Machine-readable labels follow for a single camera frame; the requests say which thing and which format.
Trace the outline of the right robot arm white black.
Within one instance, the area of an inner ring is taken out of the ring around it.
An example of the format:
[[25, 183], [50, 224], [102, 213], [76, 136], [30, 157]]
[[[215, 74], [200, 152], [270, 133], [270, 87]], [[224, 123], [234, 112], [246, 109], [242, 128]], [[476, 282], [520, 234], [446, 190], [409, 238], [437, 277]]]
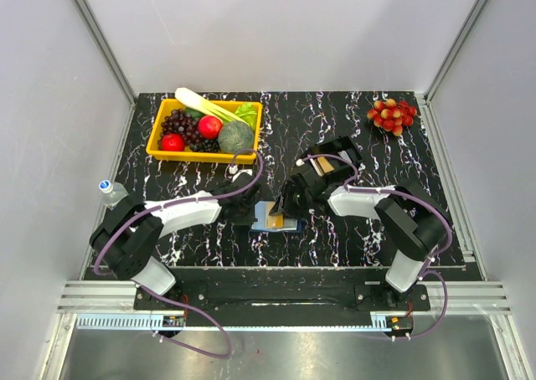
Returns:
[[396, 253], [376, 297], [398, 310], [410, 301], [411, 289], [441, 248], [453, 240], [451, 218], [420, 185], [406, 181], [387, 187], [355, 187], [350, 167], [317, 171], [306, 163], [284, 182], [270, 215], [301, 219], [313, 209], [338, 217], [381, 222]]

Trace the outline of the blue card holder wallet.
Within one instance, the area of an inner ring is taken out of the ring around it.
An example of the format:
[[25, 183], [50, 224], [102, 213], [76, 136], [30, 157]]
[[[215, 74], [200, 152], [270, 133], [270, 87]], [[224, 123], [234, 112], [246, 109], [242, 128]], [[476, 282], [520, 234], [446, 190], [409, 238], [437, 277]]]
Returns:
[[302, 221], [285, 217], [282, 214], [270, 215], [275, 206], [273, 201], [260, 201], [255, 205], [255, 221], [250, 229], [262, 233], [300, 233]]

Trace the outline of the black card tray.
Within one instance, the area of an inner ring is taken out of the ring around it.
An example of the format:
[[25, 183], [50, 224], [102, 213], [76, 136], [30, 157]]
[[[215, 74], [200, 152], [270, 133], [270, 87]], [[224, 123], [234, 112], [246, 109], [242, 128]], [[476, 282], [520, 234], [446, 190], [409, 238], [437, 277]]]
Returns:
[[[336, 169], [325, 175], [320, 175], [315, 159], [318, 157], [326, 157]], [[344, 181], [358, 176], [358, 168], [363, 160], [358, 147], [349, 136], [339, 136], [331, 141], [318, 143], [315, 146], [309, 147], [301, 156], [301, 159], [308, 160], [320, 177], [325, 177], [327, 180]]]

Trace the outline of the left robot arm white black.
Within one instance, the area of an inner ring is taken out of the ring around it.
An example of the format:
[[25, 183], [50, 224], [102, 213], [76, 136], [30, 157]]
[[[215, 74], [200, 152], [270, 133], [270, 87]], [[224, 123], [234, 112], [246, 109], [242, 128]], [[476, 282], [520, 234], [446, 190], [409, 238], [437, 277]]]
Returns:
[[219, 220], [249, 224], [259, 191], [258, 178], [242, 170], [219, 187], [186, 197], [154, 202], [126, 195], [90, 236], [94, 273], [131, 280], [152, 291], [162, 308], [172, 309], [182, 290], [170, 269], [153, 256], [159, 240]]

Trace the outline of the gold credit card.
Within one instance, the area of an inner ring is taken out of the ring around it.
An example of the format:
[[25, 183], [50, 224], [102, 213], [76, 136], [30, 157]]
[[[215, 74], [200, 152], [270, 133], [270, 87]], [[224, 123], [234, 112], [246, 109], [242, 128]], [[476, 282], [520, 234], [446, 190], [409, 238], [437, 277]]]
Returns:
[[281, 213], [273, 213], [271, 210], [275, 207], [275, 202], [268, 202], [265, 211], [265, 226], [268, 229], [281, 229], [284, 226], [284, 216]]

